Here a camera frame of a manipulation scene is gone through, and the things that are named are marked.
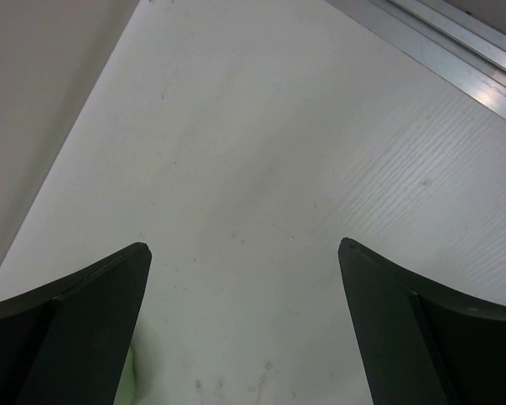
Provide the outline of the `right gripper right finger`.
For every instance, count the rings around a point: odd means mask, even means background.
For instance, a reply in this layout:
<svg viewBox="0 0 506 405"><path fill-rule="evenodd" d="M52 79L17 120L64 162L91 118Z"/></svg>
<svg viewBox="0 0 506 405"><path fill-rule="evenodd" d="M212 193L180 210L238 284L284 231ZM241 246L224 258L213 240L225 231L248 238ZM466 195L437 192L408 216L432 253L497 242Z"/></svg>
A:
<svg viewBox="0 0 506 405"><path fill-rule="evenodd" d="M506 304L413 273L352 239L338 258L375 404L506 404Z"/></svg>

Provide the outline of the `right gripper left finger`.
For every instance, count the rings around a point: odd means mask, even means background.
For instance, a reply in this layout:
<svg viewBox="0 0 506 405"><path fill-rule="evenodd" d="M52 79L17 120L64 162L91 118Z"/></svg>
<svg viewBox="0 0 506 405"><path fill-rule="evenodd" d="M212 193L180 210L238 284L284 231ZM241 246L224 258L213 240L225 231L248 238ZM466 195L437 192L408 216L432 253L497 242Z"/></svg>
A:
<svg viewBox="0 0 506 405"><path fill-rule="evenodd" d="M133 243L0 302L0 404L112 404L152 254Z"/></svg>

